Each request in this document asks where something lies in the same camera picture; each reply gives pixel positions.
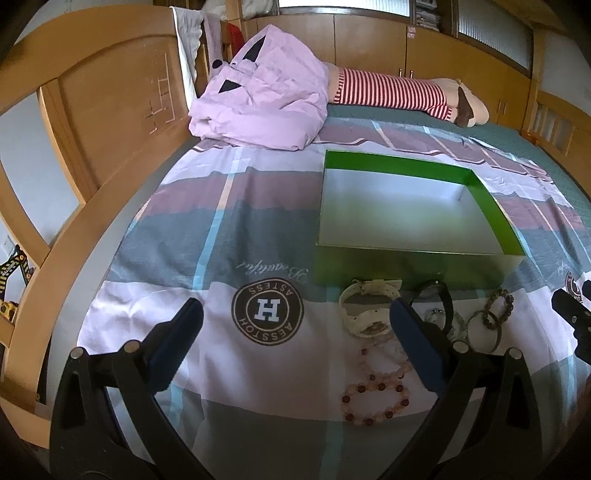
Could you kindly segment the dark metal bangle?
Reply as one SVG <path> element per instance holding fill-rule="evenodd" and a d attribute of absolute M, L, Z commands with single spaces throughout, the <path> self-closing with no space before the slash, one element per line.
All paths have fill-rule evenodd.
<path fill-rule="evenodd" d="M 469 317 L 466 325 L 466 341 L 472 350 L 487 354 L 497 351 L 502 340 L 502 326 L 494 313 L 477 310 Z"/>

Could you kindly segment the plaid bed sheet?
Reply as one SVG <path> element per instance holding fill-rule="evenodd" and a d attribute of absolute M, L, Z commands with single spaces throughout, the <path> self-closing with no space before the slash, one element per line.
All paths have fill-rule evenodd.
<path fill-rule="evenodd" d="M 392 338 L 342 326 L 339 289 L 315 282 L 325 152 L 414 155 L 473 170 L 515 226 L 525 260 L 504 282 L 515 308 L 504 347 L 524 354 L 554 457 L 590 402 L 590 369 L 553 312 L 560 288 L 590 276 L 590 205 L 540 148 L 498 125 L 470 130 L 421 114 L 333 107 L 301 151 L 198 145 L 131 222 L 83 320 L 78 344 L 112 352 L 171 319 L 189 297 L 204 327 L 157 399 L 219 479 L 374 479 L 425 419 L 434 396 L 415 373 L 410 403 L 374 427 L 346 423 L 341 397 L 370 369 L 394 370 Z"/>

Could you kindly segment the green cardboard box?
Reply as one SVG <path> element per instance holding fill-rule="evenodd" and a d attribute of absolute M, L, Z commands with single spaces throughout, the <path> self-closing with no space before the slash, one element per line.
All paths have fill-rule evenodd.
<path fill-rule="evenodd" d="M 499 203 L 470 169 L 329 150 L 315 244 L 318 284 L 440 280 L 452 290 L 499 287 L 525 259 Z"/>

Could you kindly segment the striped plush doll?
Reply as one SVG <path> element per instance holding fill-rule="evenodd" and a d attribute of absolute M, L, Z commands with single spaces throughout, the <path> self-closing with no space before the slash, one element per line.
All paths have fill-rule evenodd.
<path fill-rule="evenodd" d="M 485 103 L 459 80 L 406 78 L 334 64 L 327 67 L 332 104 L 421 111 L 461 128 L 489 121 Z"/>

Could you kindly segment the wooden headboard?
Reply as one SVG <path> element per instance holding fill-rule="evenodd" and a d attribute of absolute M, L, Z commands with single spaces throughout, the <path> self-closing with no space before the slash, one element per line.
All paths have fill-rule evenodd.
<path fill-rule="evenodd" d="M 78 205 L 46 241 L 8 179 L 1 216 L 33 262 L 16 314 L 1 323 L 1 407 L 17 435 L 47 447 L 51 414 L 37 399 L 66 297 L 111 222 L 188 138 L 173 12 L 114 5 L 58 16 L 18 42 L 1 68 L 1 107 L 29 95 Z"/>

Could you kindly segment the pink folded quilt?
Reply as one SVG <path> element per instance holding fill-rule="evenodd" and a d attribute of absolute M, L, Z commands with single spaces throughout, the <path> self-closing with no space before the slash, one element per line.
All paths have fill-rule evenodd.
<path fill-rule="evenodd" d="M 190 133 L 274 150 L 311 143 L 328 117 L 329 68 L 273 24 L 249 39 L 189 111 Z"/>

